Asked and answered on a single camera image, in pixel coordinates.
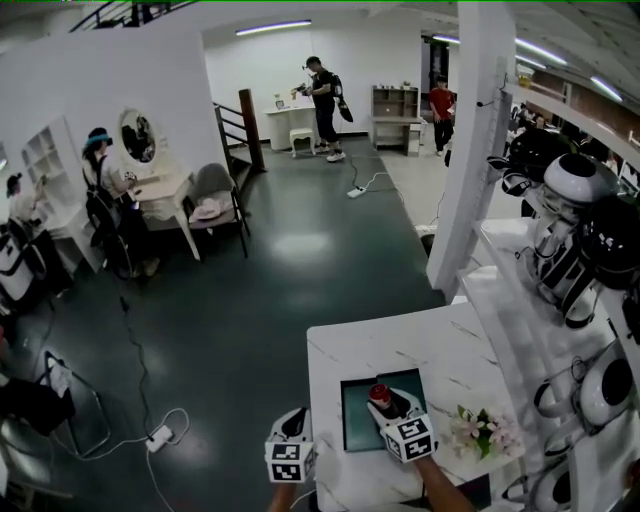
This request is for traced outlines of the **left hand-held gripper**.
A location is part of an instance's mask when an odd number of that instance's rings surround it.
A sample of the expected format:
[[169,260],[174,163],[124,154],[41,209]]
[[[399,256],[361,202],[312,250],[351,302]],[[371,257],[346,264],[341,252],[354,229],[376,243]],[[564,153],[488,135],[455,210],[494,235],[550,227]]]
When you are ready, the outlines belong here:
[[316,459],[310,410],[299,407],[278,418],[264,447],[271,483],[305,483]]

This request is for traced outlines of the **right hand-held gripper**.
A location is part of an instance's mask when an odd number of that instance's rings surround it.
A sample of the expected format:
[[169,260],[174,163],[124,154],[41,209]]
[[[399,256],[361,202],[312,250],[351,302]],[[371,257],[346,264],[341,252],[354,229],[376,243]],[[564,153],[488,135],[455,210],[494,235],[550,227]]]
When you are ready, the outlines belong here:
[[371,388],[367,409],[386,449],[402,463],[414,462],[436,451],[431,418],[416,396],[397,388]]

